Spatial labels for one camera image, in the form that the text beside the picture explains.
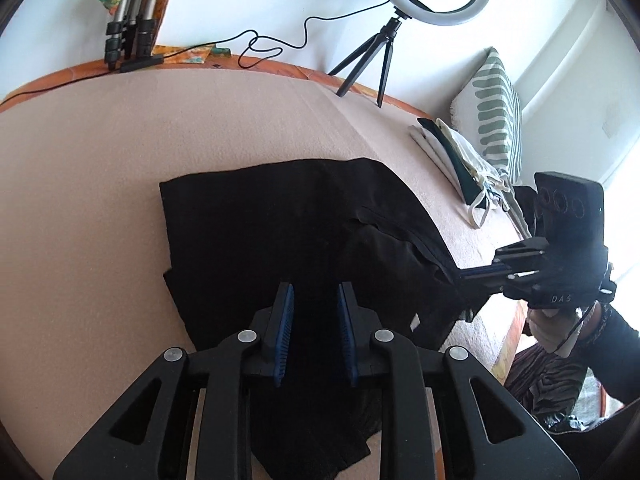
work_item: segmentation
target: person's arm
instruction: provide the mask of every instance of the person's arm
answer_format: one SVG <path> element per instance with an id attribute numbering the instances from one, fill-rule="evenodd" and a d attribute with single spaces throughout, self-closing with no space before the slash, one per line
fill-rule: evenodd
<path id="1" fill-rule="evenodd" d="M 640 338 L 612 306 L 595 307 L 582 327 L 574 355 L 579 356 L 607 393 L 625 404 L 640 397 Z"/>

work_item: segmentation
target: beige bed sheet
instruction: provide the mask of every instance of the beige bed sheet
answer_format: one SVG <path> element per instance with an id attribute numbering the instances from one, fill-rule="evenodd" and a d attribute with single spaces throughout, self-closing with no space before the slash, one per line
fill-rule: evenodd
<path id="1" fill-rule="evenodd" d="M 227 70 L 79 82 L 0 114 L 0 420 L 36 471 L 51 478 L 160 352 L 193 349 L 162 279 L 170 261 L 160 181 L 366 156 L 412 189 L 459 266 L 487 264 L 518 240 L 502 212 L 482 230 L 466 224 L 454 189 L 407 134 L 414 123 L 363 95 Z M 449 342 L 490 368 L 514 311 L 494 297 Z M 344 478 L 374 477 L 376 443 Z"/>

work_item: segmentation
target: striped pillow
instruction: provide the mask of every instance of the striped pillow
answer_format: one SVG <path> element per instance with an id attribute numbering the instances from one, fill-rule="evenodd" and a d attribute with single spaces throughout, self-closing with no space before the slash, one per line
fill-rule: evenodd
<path id="1" fill-rule="evenodd" d="M 500 174 L 520 178 L 520 101 L 493 47 L 480 70 L 451 103 L 451 122 Z"/>

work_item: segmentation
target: person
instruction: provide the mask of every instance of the person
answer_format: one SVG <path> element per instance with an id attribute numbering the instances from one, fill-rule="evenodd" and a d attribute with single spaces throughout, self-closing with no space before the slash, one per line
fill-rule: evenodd
<path id="1" fill-rule="evenodd" d="M 608 303 L 596 302 L 582 322 L 581 316 L 572 309 L 529 309 L 537 342 L 516 355 L 505 387 L 574 462 L 581 479 L 631 478 L 629 471 L 640 467 L 640 336 Z M 585 426 L 571 412 L 587 368 L 626 406 Z"/>

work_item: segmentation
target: white wall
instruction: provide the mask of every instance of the white wall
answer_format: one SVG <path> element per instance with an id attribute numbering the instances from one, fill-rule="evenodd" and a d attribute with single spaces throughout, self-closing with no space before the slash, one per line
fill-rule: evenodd
<path id="1" fill-rule="evenodd" d="M 0 98 L 43 75 L 104 56 L 98 0 L 24 0 L 0 36 Z"/>
<path id="2" fill-rule="evenodd" d="M 303 41 L 305 17 L 337 16 L 384 0 L 171 0 L 159 43 L 188 45 L 229 38 L 246 28 Z M 467 0 L 422 0 L 437 10 L 456 8 Z M 475 20 L 457 27 L 437 27 L 409 20 L 400 28 L 387 92 L 431 113 L 448 115 L 448 105 L 465 83 L 482 51 L 495 46 L 515 80 L 554 33 L 575 0 L 490 0 Z M 280 60 L 331 70 L 393 14 L 391 5 L 340 22 L 310 22 L 310 44 L 286 50 Z M 226 46 L 235 54 L 248 36 Z M 382 54 L 360 82 L 378 88 Z"/>
<path id="3" fill-rule="evenodd" d="M 604 182 L 640 133 L 640 52 L 607 10 L 582 53 L 523 126 L 522 179 L 562 171 Z"/>

